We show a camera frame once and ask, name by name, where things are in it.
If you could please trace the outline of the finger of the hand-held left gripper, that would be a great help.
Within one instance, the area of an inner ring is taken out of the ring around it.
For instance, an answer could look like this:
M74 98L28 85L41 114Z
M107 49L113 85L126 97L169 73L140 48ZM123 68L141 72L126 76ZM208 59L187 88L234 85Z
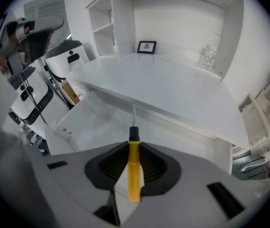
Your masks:
M64 19L43 17L23 20L17 24L17 51L22 63L30 64L42 57L48 48L51 35L64 25Z

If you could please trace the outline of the person's left forearm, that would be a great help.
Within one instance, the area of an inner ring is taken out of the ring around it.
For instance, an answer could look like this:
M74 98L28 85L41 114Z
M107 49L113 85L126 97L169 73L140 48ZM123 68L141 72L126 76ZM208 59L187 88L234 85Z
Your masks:
M1 53L0 53L0 72L7 79L11 77L11 73L8 67L8 60Z

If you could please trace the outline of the white black machine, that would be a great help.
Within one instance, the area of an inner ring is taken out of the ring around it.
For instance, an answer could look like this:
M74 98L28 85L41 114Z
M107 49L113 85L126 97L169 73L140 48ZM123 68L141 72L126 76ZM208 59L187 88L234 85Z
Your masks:
M45 54L45 70L47 70L64 100L72 108L69 98L62 90L61 82L77 66L84 66L89 62L83 44L79 40L65 40Z
M18 96L12 111L26 125L32 125L52 100L54 92L37 69L30 66L19 76L9 80Z

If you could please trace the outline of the white vanity table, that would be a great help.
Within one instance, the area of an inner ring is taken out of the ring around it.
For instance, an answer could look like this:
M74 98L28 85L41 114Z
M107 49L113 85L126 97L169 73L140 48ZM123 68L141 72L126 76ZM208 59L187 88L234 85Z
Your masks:
M250 104L241 110L247 131L248 147L233 147L233 160L241 163L242 174L270 164L270 96L264 90L255 98L248 95Z

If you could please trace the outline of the black picture frame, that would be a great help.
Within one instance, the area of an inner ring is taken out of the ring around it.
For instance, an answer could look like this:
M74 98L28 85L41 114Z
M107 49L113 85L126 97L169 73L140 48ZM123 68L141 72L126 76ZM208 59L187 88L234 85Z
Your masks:
M137 53L154 54L156 50L156 41L140 41Z

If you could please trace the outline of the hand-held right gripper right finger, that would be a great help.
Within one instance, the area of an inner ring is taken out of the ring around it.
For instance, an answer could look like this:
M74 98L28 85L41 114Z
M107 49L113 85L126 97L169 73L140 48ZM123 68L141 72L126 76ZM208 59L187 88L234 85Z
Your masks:
M207 159L156 144L152 147L179 162L181 177L164 195L143 197L121 228L243 228L270 197L270 178L239 180ZM232 219L207 187L217 182L244 207Z

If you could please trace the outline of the brown cardboard box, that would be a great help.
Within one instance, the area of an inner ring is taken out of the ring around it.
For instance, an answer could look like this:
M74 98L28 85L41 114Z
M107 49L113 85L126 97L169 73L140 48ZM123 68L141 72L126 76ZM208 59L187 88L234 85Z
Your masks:
M76 92L73 90L73 88L66 79L63 80L63 82L61 82L61 86L64 93L69 98L71 104L76 105L80 102L78 95L76 94Z

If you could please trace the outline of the white desk cabinet with shelves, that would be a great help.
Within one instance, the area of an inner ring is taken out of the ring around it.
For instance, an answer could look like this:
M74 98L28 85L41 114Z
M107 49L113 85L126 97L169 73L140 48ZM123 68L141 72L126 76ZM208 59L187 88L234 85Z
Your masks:
M225 70L208 72L182 58L178 42L194 46L198 36L174 22L168 13L153 10L146 19L135 14L139 0L110 0L117 52L77 66L67 76L91 88L148 107L198 132L247 147L244 122L223 83ZM195 0L222 9L240 0ZM88 9L104 10L105 0ZM156 41L154 54L137 53L140 41Z

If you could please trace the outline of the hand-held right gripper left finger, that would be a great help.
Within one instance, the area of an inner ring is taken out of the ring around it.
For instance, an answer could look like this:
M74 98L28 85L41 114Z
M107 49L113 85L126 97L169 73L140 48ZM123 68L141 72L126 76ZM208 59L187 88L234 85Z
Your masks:
M114 187L128 160L126 142L46 157L56 181L69 196L93 217L119 227Z

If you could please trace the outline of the yellow handled screwdriver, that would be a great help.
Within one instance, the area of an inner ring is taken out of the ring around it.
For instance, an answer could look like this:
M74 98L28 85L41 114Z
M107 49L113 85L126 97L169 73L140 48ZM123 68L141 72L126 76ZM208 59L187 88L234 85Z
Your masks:
M140 144L139 128L136 125L136 105L133 104L128 141L128 199L132 202L139 202L141 198Z

